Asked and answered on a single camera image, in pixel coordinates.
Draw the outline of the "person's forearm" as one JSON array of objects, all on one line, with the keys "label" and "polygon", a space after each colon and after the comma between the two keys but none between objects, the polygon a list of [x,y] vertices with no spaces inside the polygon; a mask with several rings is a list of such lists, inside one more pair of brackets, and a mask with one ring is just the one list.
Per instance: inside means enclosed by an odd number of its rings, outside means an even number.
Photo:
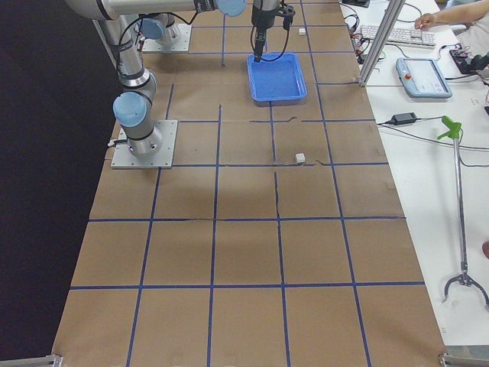
[{"label": "person's forearm", "polygon": [[434,14],[436,23],[464,24],[482,19],[488,13],[487,2],[476,2],[446,8]]}]

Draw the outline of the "person's hand at keyboard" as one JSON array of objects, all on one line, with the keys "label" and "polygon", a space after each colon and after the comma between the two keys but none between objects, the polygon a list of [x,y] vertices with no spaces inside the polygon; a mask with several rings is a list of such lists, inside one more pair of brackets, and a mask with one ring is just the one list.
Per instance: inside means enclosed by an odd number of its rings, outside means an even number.
[{"label": "person's hand at keyboard", "polygon": [[436,14],[427,13],[418,17],[414,22],[416,30],[427,30],[437,24]]}]

